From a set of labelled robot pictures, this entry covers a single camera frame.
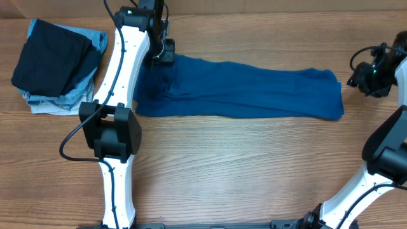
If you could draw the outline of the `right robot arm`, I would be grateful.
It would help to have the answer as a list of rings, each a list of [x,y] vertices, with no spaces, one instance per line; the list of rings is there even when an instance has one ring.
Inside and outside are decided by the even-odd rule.
[[[406,182],[406,32],[392,45],[367,48],[372,62],[350,65],[347,81],[367,96],[388,96],[398,87],[398,108],[366,141],[363,163],[351,180],[332,198],[319,204],[289,228],[358,228],[357,217],[384,193],[403,190]]]

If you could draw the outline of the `blue polo shirt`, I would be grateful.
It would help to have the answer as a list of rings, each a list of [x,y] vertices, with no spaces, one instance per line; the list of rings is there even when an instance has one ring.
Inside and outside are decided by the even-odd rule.
[[[150,117],[339,120],[344,114],[341,84],[329,70],[278,71],[184,55],[173,66],[142,67],[134,100],[137,114]]]

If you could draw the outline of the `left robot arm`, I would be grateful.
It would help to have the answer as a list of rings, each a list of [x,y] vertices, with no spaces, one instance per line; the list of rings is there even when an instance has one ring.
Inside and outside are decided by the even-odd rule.
[[[168,6],[163,0],[139,1],[114,13],[114,48],[106,75],[91,102],[79,107],[88,147],[100,165],[104,217],[99,228],[133,228],[132,164],[141,145],[141,126],[133,95],[142,65],[171,65],[175,42],[168,39]]]

